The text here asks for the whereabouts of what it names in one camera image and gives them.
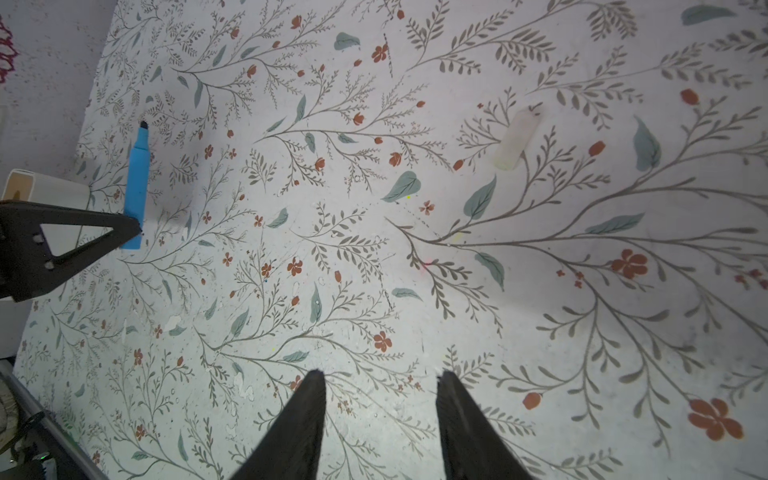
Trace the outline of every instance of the floral pattern surface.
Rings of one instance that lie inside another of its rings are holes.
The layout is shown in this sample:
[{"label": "floral pattern surface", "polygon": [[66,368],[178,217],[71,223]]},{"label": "floral pattern surface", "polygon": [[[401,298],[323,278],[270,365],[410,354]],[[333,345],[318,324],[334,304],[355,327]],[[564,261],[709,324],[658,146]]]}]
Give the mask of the floral pattern surface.
[{"label": "floral pattern surface", "polygon": [[766,21],[120,0],[71,179],[121,212],[146,121],[142,248],[36,300],[15,374],[110,478],[226,478],[315,368],[324,479],[440,478],[443,369],[538,478],[768,477]]}]

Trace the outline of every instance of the teal leaf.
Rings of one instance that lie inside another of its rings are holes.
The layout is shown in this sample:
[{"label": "teal leaf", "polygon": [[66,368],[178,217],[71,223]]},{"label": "teal leaf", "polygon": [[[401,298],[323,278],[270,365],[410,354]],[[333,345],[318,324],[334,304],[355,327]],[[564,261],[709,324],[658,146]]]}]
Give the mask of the teal leaf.
[{"label": "teal leaf", "polygon": [[306,95],[302,95],[299,104],[296,106],[296,121],[304,118],[304,109],[306,108]]},{"label": "teal leaf", "polygon": [[392,295],[394,295],[394,296],[396,296],[398,298],[403,298],[404,296],[411,296],[413,298],[418,298],[419,300],[422,299],[416,292],[414,292],[413,290],[411,290],[409,288],[395,288],[395,289],[392,289]]},{"label": "teal leaf", "polygon": [[226,45],[224,45],[221,50],[219,50],[219,53],[216,54],[216,57],[214,58],[214,67],[221,63],[221,58],[224,56],[224,50],[227,50]]},{"label": "teal leaf", "polygon": [[605,235],[607,233],[616,233],[629,230],[640,223],[640,220],[643,220],[643,215],[645,214],[619,215],[618,217],[613,217],[608,221],[600,223],[599,225],[589,227],[585,230],[585,232],[592,233],[594,235]]},{"label": "teal leaf", "polygon": [[163,68],[160,65],[158,65],[157,68],[154,69],[152,78],[150,78],[149,81],[153,81],[155,78],[159,77],[161,73],[163,73]]},{"label": "teal leaf", "polygon": [[283,120],[285,120],[285,117],[283,117],[281,120],[276,121],[274,124],[272,124],[271,127],[267,128],[266,131],[273,131],[274,129],[278,128],[280,124],[283,123]]},{"label": "teal leaf", "polygon": [[689,25],[695,25],[697,23],[706,22],[713,18],[720,17],[735,17],[728,8],[713,7],[711,5],[696,5],[695,7],[686,8],[680,15],[680,19],[683,21],[683,25],[686,27]]},{"label": "teal leaf", "polygon": [[343,31],[336,36],[336,41],[333,43],[333,47],[336,50],[343,50],[344,48],[354,47],[355,45],[360,45],[360,39],[346,34]]},{"label": "teal leaf", "polygon": [[246,320],[248,320],[248,310],[241,313],[240,316],[238,316],[235,321],[232,322],[232,328],[230,328],[232,335],[240,336],[240,332],[243,331]]},{"label": "teal leaf", "polygon": [[181,458],[186,462],[190,458],[187,456],[187,450],[184,449],[184,439],[181,438],[181,432],[179,432],[179,455],[181,455]]},{"label": "teal leaf", "polygon": [[343,144],[356,144],[357,141],[347,137],[345,134],[339,134],[339,141]]},{"label": "teal leaf", "polygon": [[280,213],[277,215],[277,218],[275,220],[272,220],[272,223],[267,225],[269,228],[277,228],[283,223],[286,223],[286,220],[288,220],[288,210],[286,208],[283,208]]},{"label": "teal leaf", "polygon": [[315,283],[315,293],[312,295],[312,304],[310,308],[310,322],[317,323],[320,319],[320,315],[323,313],[323,303],[320,302],[320,293],[317,291],[317,283]]},{"label": "teal leaf", "polygon": [[301,362],[309,354],[310,354],[309,352],[302,352],[301,350],[298,350],[296,352],[291,353],[290,355],[284,356],[283,360],[285,360],[286,362]]},{"label": "teal leaf", "polygon": [[215,299],[213,303],[211,303],[210,308],[205,311],[205,319],[210,320],[212,316],[214,316],[214,313],[216,312],[216,302],[218,302],[219,299]]},{"label": "teal leaf", "polygon": [[400,178],[397,179],[395,185],[392,186],[392,189],[384,198],[382,198],[382,200],[387,203],[391,203],[399,198],[403,198],[406,195],[415,194],[421,189],[421,187],[422,182],[416,178],[416,174],[409,170],[400,175]]},{"label": "teal leaf", "polygon": [[200,97],[203,95],[203,82],[197,79],[197,90],[194,91],[194,107],[200,104]]},{"label": "teal leaf", "polygon": [[304,141],[306,142],[306,146],[310,149],[310,151],[315,153],[315,136],[308,133],[304,135]]},{"label": "teal leaf", "polygon": [[464,215],[477,220],[485,213],[485,208],[491,203],[493,198],[493,190],[496,189],[496,176],[493,176],[493,180],[488,185],[480,187],[480,190],[474,192],[472,196],[464,204]]},{"label": "teal leaf", "polygon": [[240,60],[250,55],[250,53],[254,50],[256,50],[257,47],[249,47],[243,50],[243,53],[240,54]]},{"label": "teal leaf", "polygon": [[634,134],[634,151],[637,153],[637,169],[645,172],[656,167],[661,160],[661,145],[656,137],[648,130],[645,123],[637,116],[637,132]]},{"label": "teal leaf", "polygon": [[168,282],[167,282],[166,280],[163,280],[163,286],[165,287],[165,293],[167,293],[167,294],[168,294],[168,299],[169,299],[171,302],[173,302],[173,301],[174,301],[174,296],[173,296],[173,294],[170,292],[170,285],[168,285]]},{"label": "teal leaf", "polygon": [[504,291],[504,266],[502,266],[501,263],[499,263],[498,260],[496,260],[494,257],[488,255],[487,253],[478,252],[477,255],[475,255],[475,260],[480,262],[482,266],[488,269],[489,272],[491,272],[491,277],[493,277],[493,280],[496,280],[496,283],[502,288],[502,292]]}]

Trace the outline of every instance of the blue marker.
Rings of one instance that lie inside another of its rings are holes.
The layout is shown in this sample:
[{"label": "blue marker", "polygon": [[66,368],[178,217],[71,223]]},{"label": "blue marker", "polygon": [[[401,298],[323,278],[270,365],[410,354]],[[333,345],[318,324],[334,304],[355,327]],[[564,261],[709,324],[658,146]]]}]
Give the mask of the blue marker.
[{"label": "blue marker", "polygon": [[[139,135],[128,160],[128,180],[125,187],[124,214],[139,220],[144,228],[144,207],[147,204],[147,182],[149,181],[149,130],[142,121]],[[124,250],[139,250],[141,235],[131,238],[122,247]]]}]

